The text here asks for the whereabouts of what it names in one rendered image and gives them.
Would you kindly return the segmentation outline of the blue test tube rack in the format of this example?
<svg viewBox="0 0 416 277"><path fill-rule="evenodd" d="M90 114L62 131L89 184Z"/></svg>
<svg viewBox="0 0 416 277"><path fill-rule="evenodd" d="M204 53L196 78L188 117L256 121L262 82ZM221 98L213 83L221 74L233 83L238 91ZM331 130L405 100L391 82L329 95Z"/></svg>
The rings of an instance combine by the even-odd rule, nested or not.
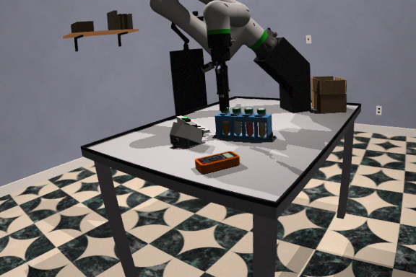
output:
<svg viewBox="0 0 416 277"><path fill-rule="evenodd" d="M227 136L222 132L222 121L229 121L230 133ZM234 133L234 121L241 122L242 134L239 136L236 136ZM252 135L252 137L246 135L246 122L253 122L254 135ZM258 136L258 123L266 123L266 136L264 138ZM268 142L268 135L272 132L272 114L263 116L253 113L253 115L250 116L250 114L241 112L240 115L237 113L230 113L230 111L228 115L226 115L226 113L219 113L215 115L215 126L217 139Z"/></svg>

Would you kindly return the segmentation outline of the orange pocket multimeter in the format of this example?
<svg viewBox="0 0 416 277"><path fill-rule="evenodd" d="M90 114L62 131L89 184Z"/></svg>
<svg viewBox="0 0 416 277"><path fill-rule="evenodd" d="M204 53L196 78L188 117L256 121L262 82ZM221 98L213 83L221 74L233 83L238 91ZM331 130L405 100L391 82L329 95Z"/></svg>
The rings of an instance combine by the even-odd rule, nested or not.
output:
<svg viewBox="0 0 416 277"><path fill-rule="evenodd" d="M232 151L195 159L196 169L202 174L240 165L240 157Z"/></svg>

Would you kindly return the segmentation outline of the white button panel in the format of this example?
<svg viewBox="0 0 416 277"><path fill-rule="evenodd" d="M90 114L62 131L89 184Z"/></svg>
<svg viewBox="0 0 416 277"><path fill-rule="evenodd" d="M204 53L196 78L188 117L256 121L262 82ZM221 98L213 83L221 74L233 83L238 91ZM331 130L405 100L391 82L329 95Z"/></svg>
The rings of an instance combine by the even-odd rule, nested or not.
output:
<svg viewBox="0 0 416 277"><path fill-rule="evenodd" d="M177 149L179 146L182 146L190 149L194 146L206 143L206 141L202 141L204 130L197 127L198 126L195 125L190 126L186 123L182 124L173 122L173 126L170 131L170 143L173 143L173 146L170 148Z"/></svg>

